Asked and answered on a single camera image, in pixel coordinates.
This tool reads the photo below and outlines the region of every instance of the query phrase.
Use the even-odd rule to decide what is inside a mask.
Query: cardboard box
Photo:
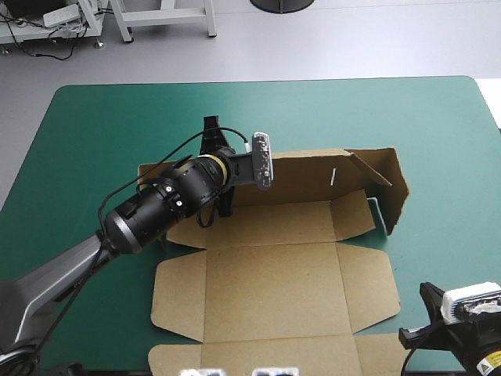
[[[153,374],[398,374],[405,352],[396,334],[353,335],[400,310],[388,256],[338,243],[374,228],[367,197],[393,231],[409,193],[395,150],[288,152],[274,165],[271,190],[236,190],[232,217],[169,231],[206,250],[158,266],[152,321],[203,344],[156,346]]]

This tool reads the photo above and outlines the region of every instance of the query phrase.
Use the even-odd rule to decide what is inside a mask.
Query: yellow warning label
[[[485,359],[494,367],[501,366],[501,351],[493,352],[485,357]]]

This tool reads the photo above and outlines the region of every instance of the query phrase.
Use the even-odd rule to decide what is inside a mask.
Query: green table
[[[389,238],[374,230],[351,241],[390,255],[402,312],[365,333],[426,324],[421,281],[449,289],[501,280],[499,131],[466,77],[64,87],[0,214],[0,276],[19,276],[87,237],[103,195],[210,114],[248,135],[268,132],[275,150],[396,146],[411,187],[401,220]],[[154,345],[189,342],[150,322],[155,268],[166,257],[154,245],[96,275],[47,346],[45,365],[146,369]],[[437,367],[456,365],[429,352],[413,362]]]

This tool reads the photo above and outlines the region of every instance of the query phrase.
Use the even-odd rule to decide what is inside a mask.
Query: black motor housing
[[[200,211],[223,191],[229,169],[215,156],[183,160],[106,216],[106,235],[120,253],[139,253],[179,220]]]

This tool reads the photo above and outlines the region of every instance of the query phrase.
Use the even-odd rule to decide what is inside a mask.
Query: gray floor
[[[180,0],[182,6],[196,0]],[[203,24],[135,30],[114,20],[67,62],[0,56],[0,206],[53,93],[88,83],[253,81],[465,74],[501,78],[501,0],[316,0],[278,16],[247,0],[214,0],[218,37]],[[139,0],[126,6],[153,6]],[[48,43],[29,45],[65,53]]]

